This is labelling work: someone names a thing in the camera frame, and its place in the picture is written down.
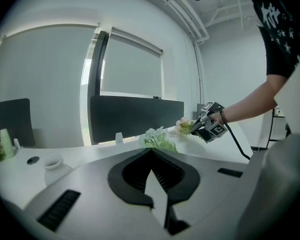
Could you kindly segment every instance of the black cable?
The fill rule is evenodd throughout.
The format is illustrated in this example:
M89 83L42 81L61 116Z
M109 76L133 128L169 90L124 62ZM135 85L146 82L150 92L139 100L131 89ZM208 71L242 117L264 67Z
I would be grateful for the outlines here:
M274 116L275 116L275 109L272 109L272 118L271 118L271 127L270 127L270 133L269 133L269 138L268 138L268 142L266 143L265 148L267 149L269 146L269 142L271 139L271 133L272 133L272 126L274 125Z
M227 124L226 119L225 119L225 116L224 116L224 112L222 111L222 108L220 108L220 107L219 107L219 113L220 113L222 122L224 123L225 127L229 130L229 132L230 132L230 134L231 134L231 136L232 136L232 138L233 138L233 140L234 140L236 146L238 147L238 149L239 149L240 152L241 152L241 155L243 155L246 159L250 160L250 157L247 156L247 155L244 153L244 151L242 150L242 148L241 148L239 142L237 141L237 139L236 139L234 133L232 132L230 126Z

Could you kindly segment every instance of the white desk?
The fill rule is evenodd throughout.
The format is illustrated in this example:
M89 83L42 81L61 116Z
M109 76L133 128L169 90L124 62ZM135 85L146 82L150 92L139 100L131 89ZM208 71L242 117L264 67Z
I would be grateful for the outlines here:
M240 126L237 123L231 123L230 127L244 153L251 156L253 152ZM171 136L169 133L168 138L175 142L179 153L215 160L248 163L248 160L240 154L229 132L208 144L196 136ZM28 165L27 160L31 157L42 158L49 154L59 154L63 157L65 164L76 168L95 160L139 148L137 139L113 146L94 145L55 149L23 148L13 158L0 162L0 195L24 209L35 195L46 188L42 159L36 164Z

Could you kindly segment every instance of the ceramic pot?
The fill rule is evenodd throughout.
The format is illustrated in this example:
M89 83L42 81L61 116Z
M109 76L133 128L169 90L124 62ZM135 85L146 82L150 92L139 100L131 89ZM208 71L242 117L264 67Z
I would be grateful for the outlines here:
M46 186L51 185L73 169L64 164L64 159L59 154L50 154L43 158L44 181Z

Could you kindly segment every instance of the roller blind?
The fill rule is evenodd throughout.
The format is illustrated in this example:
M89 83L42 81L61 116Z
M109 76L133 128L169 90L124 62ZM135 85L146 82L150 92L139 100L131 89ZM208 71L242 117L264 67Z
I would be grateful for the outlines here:
M38 148L83 146L80 81L94 27L50 26L5 38L0 102L30 99Z
M122 36L110 36L102 78L106 92L162 96L161 56Z

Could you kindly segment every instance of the person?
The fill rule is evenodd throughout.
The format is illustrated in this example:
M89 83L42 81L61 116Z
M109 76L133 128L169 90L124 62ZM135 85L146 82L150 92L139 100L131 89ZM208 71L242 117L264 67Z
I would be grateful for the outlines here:
M252 0L266 51L266 81L223 109L227 123L257 117L277 106L275 95L300 63L300 0ZM211 119L224 124L219 112Z

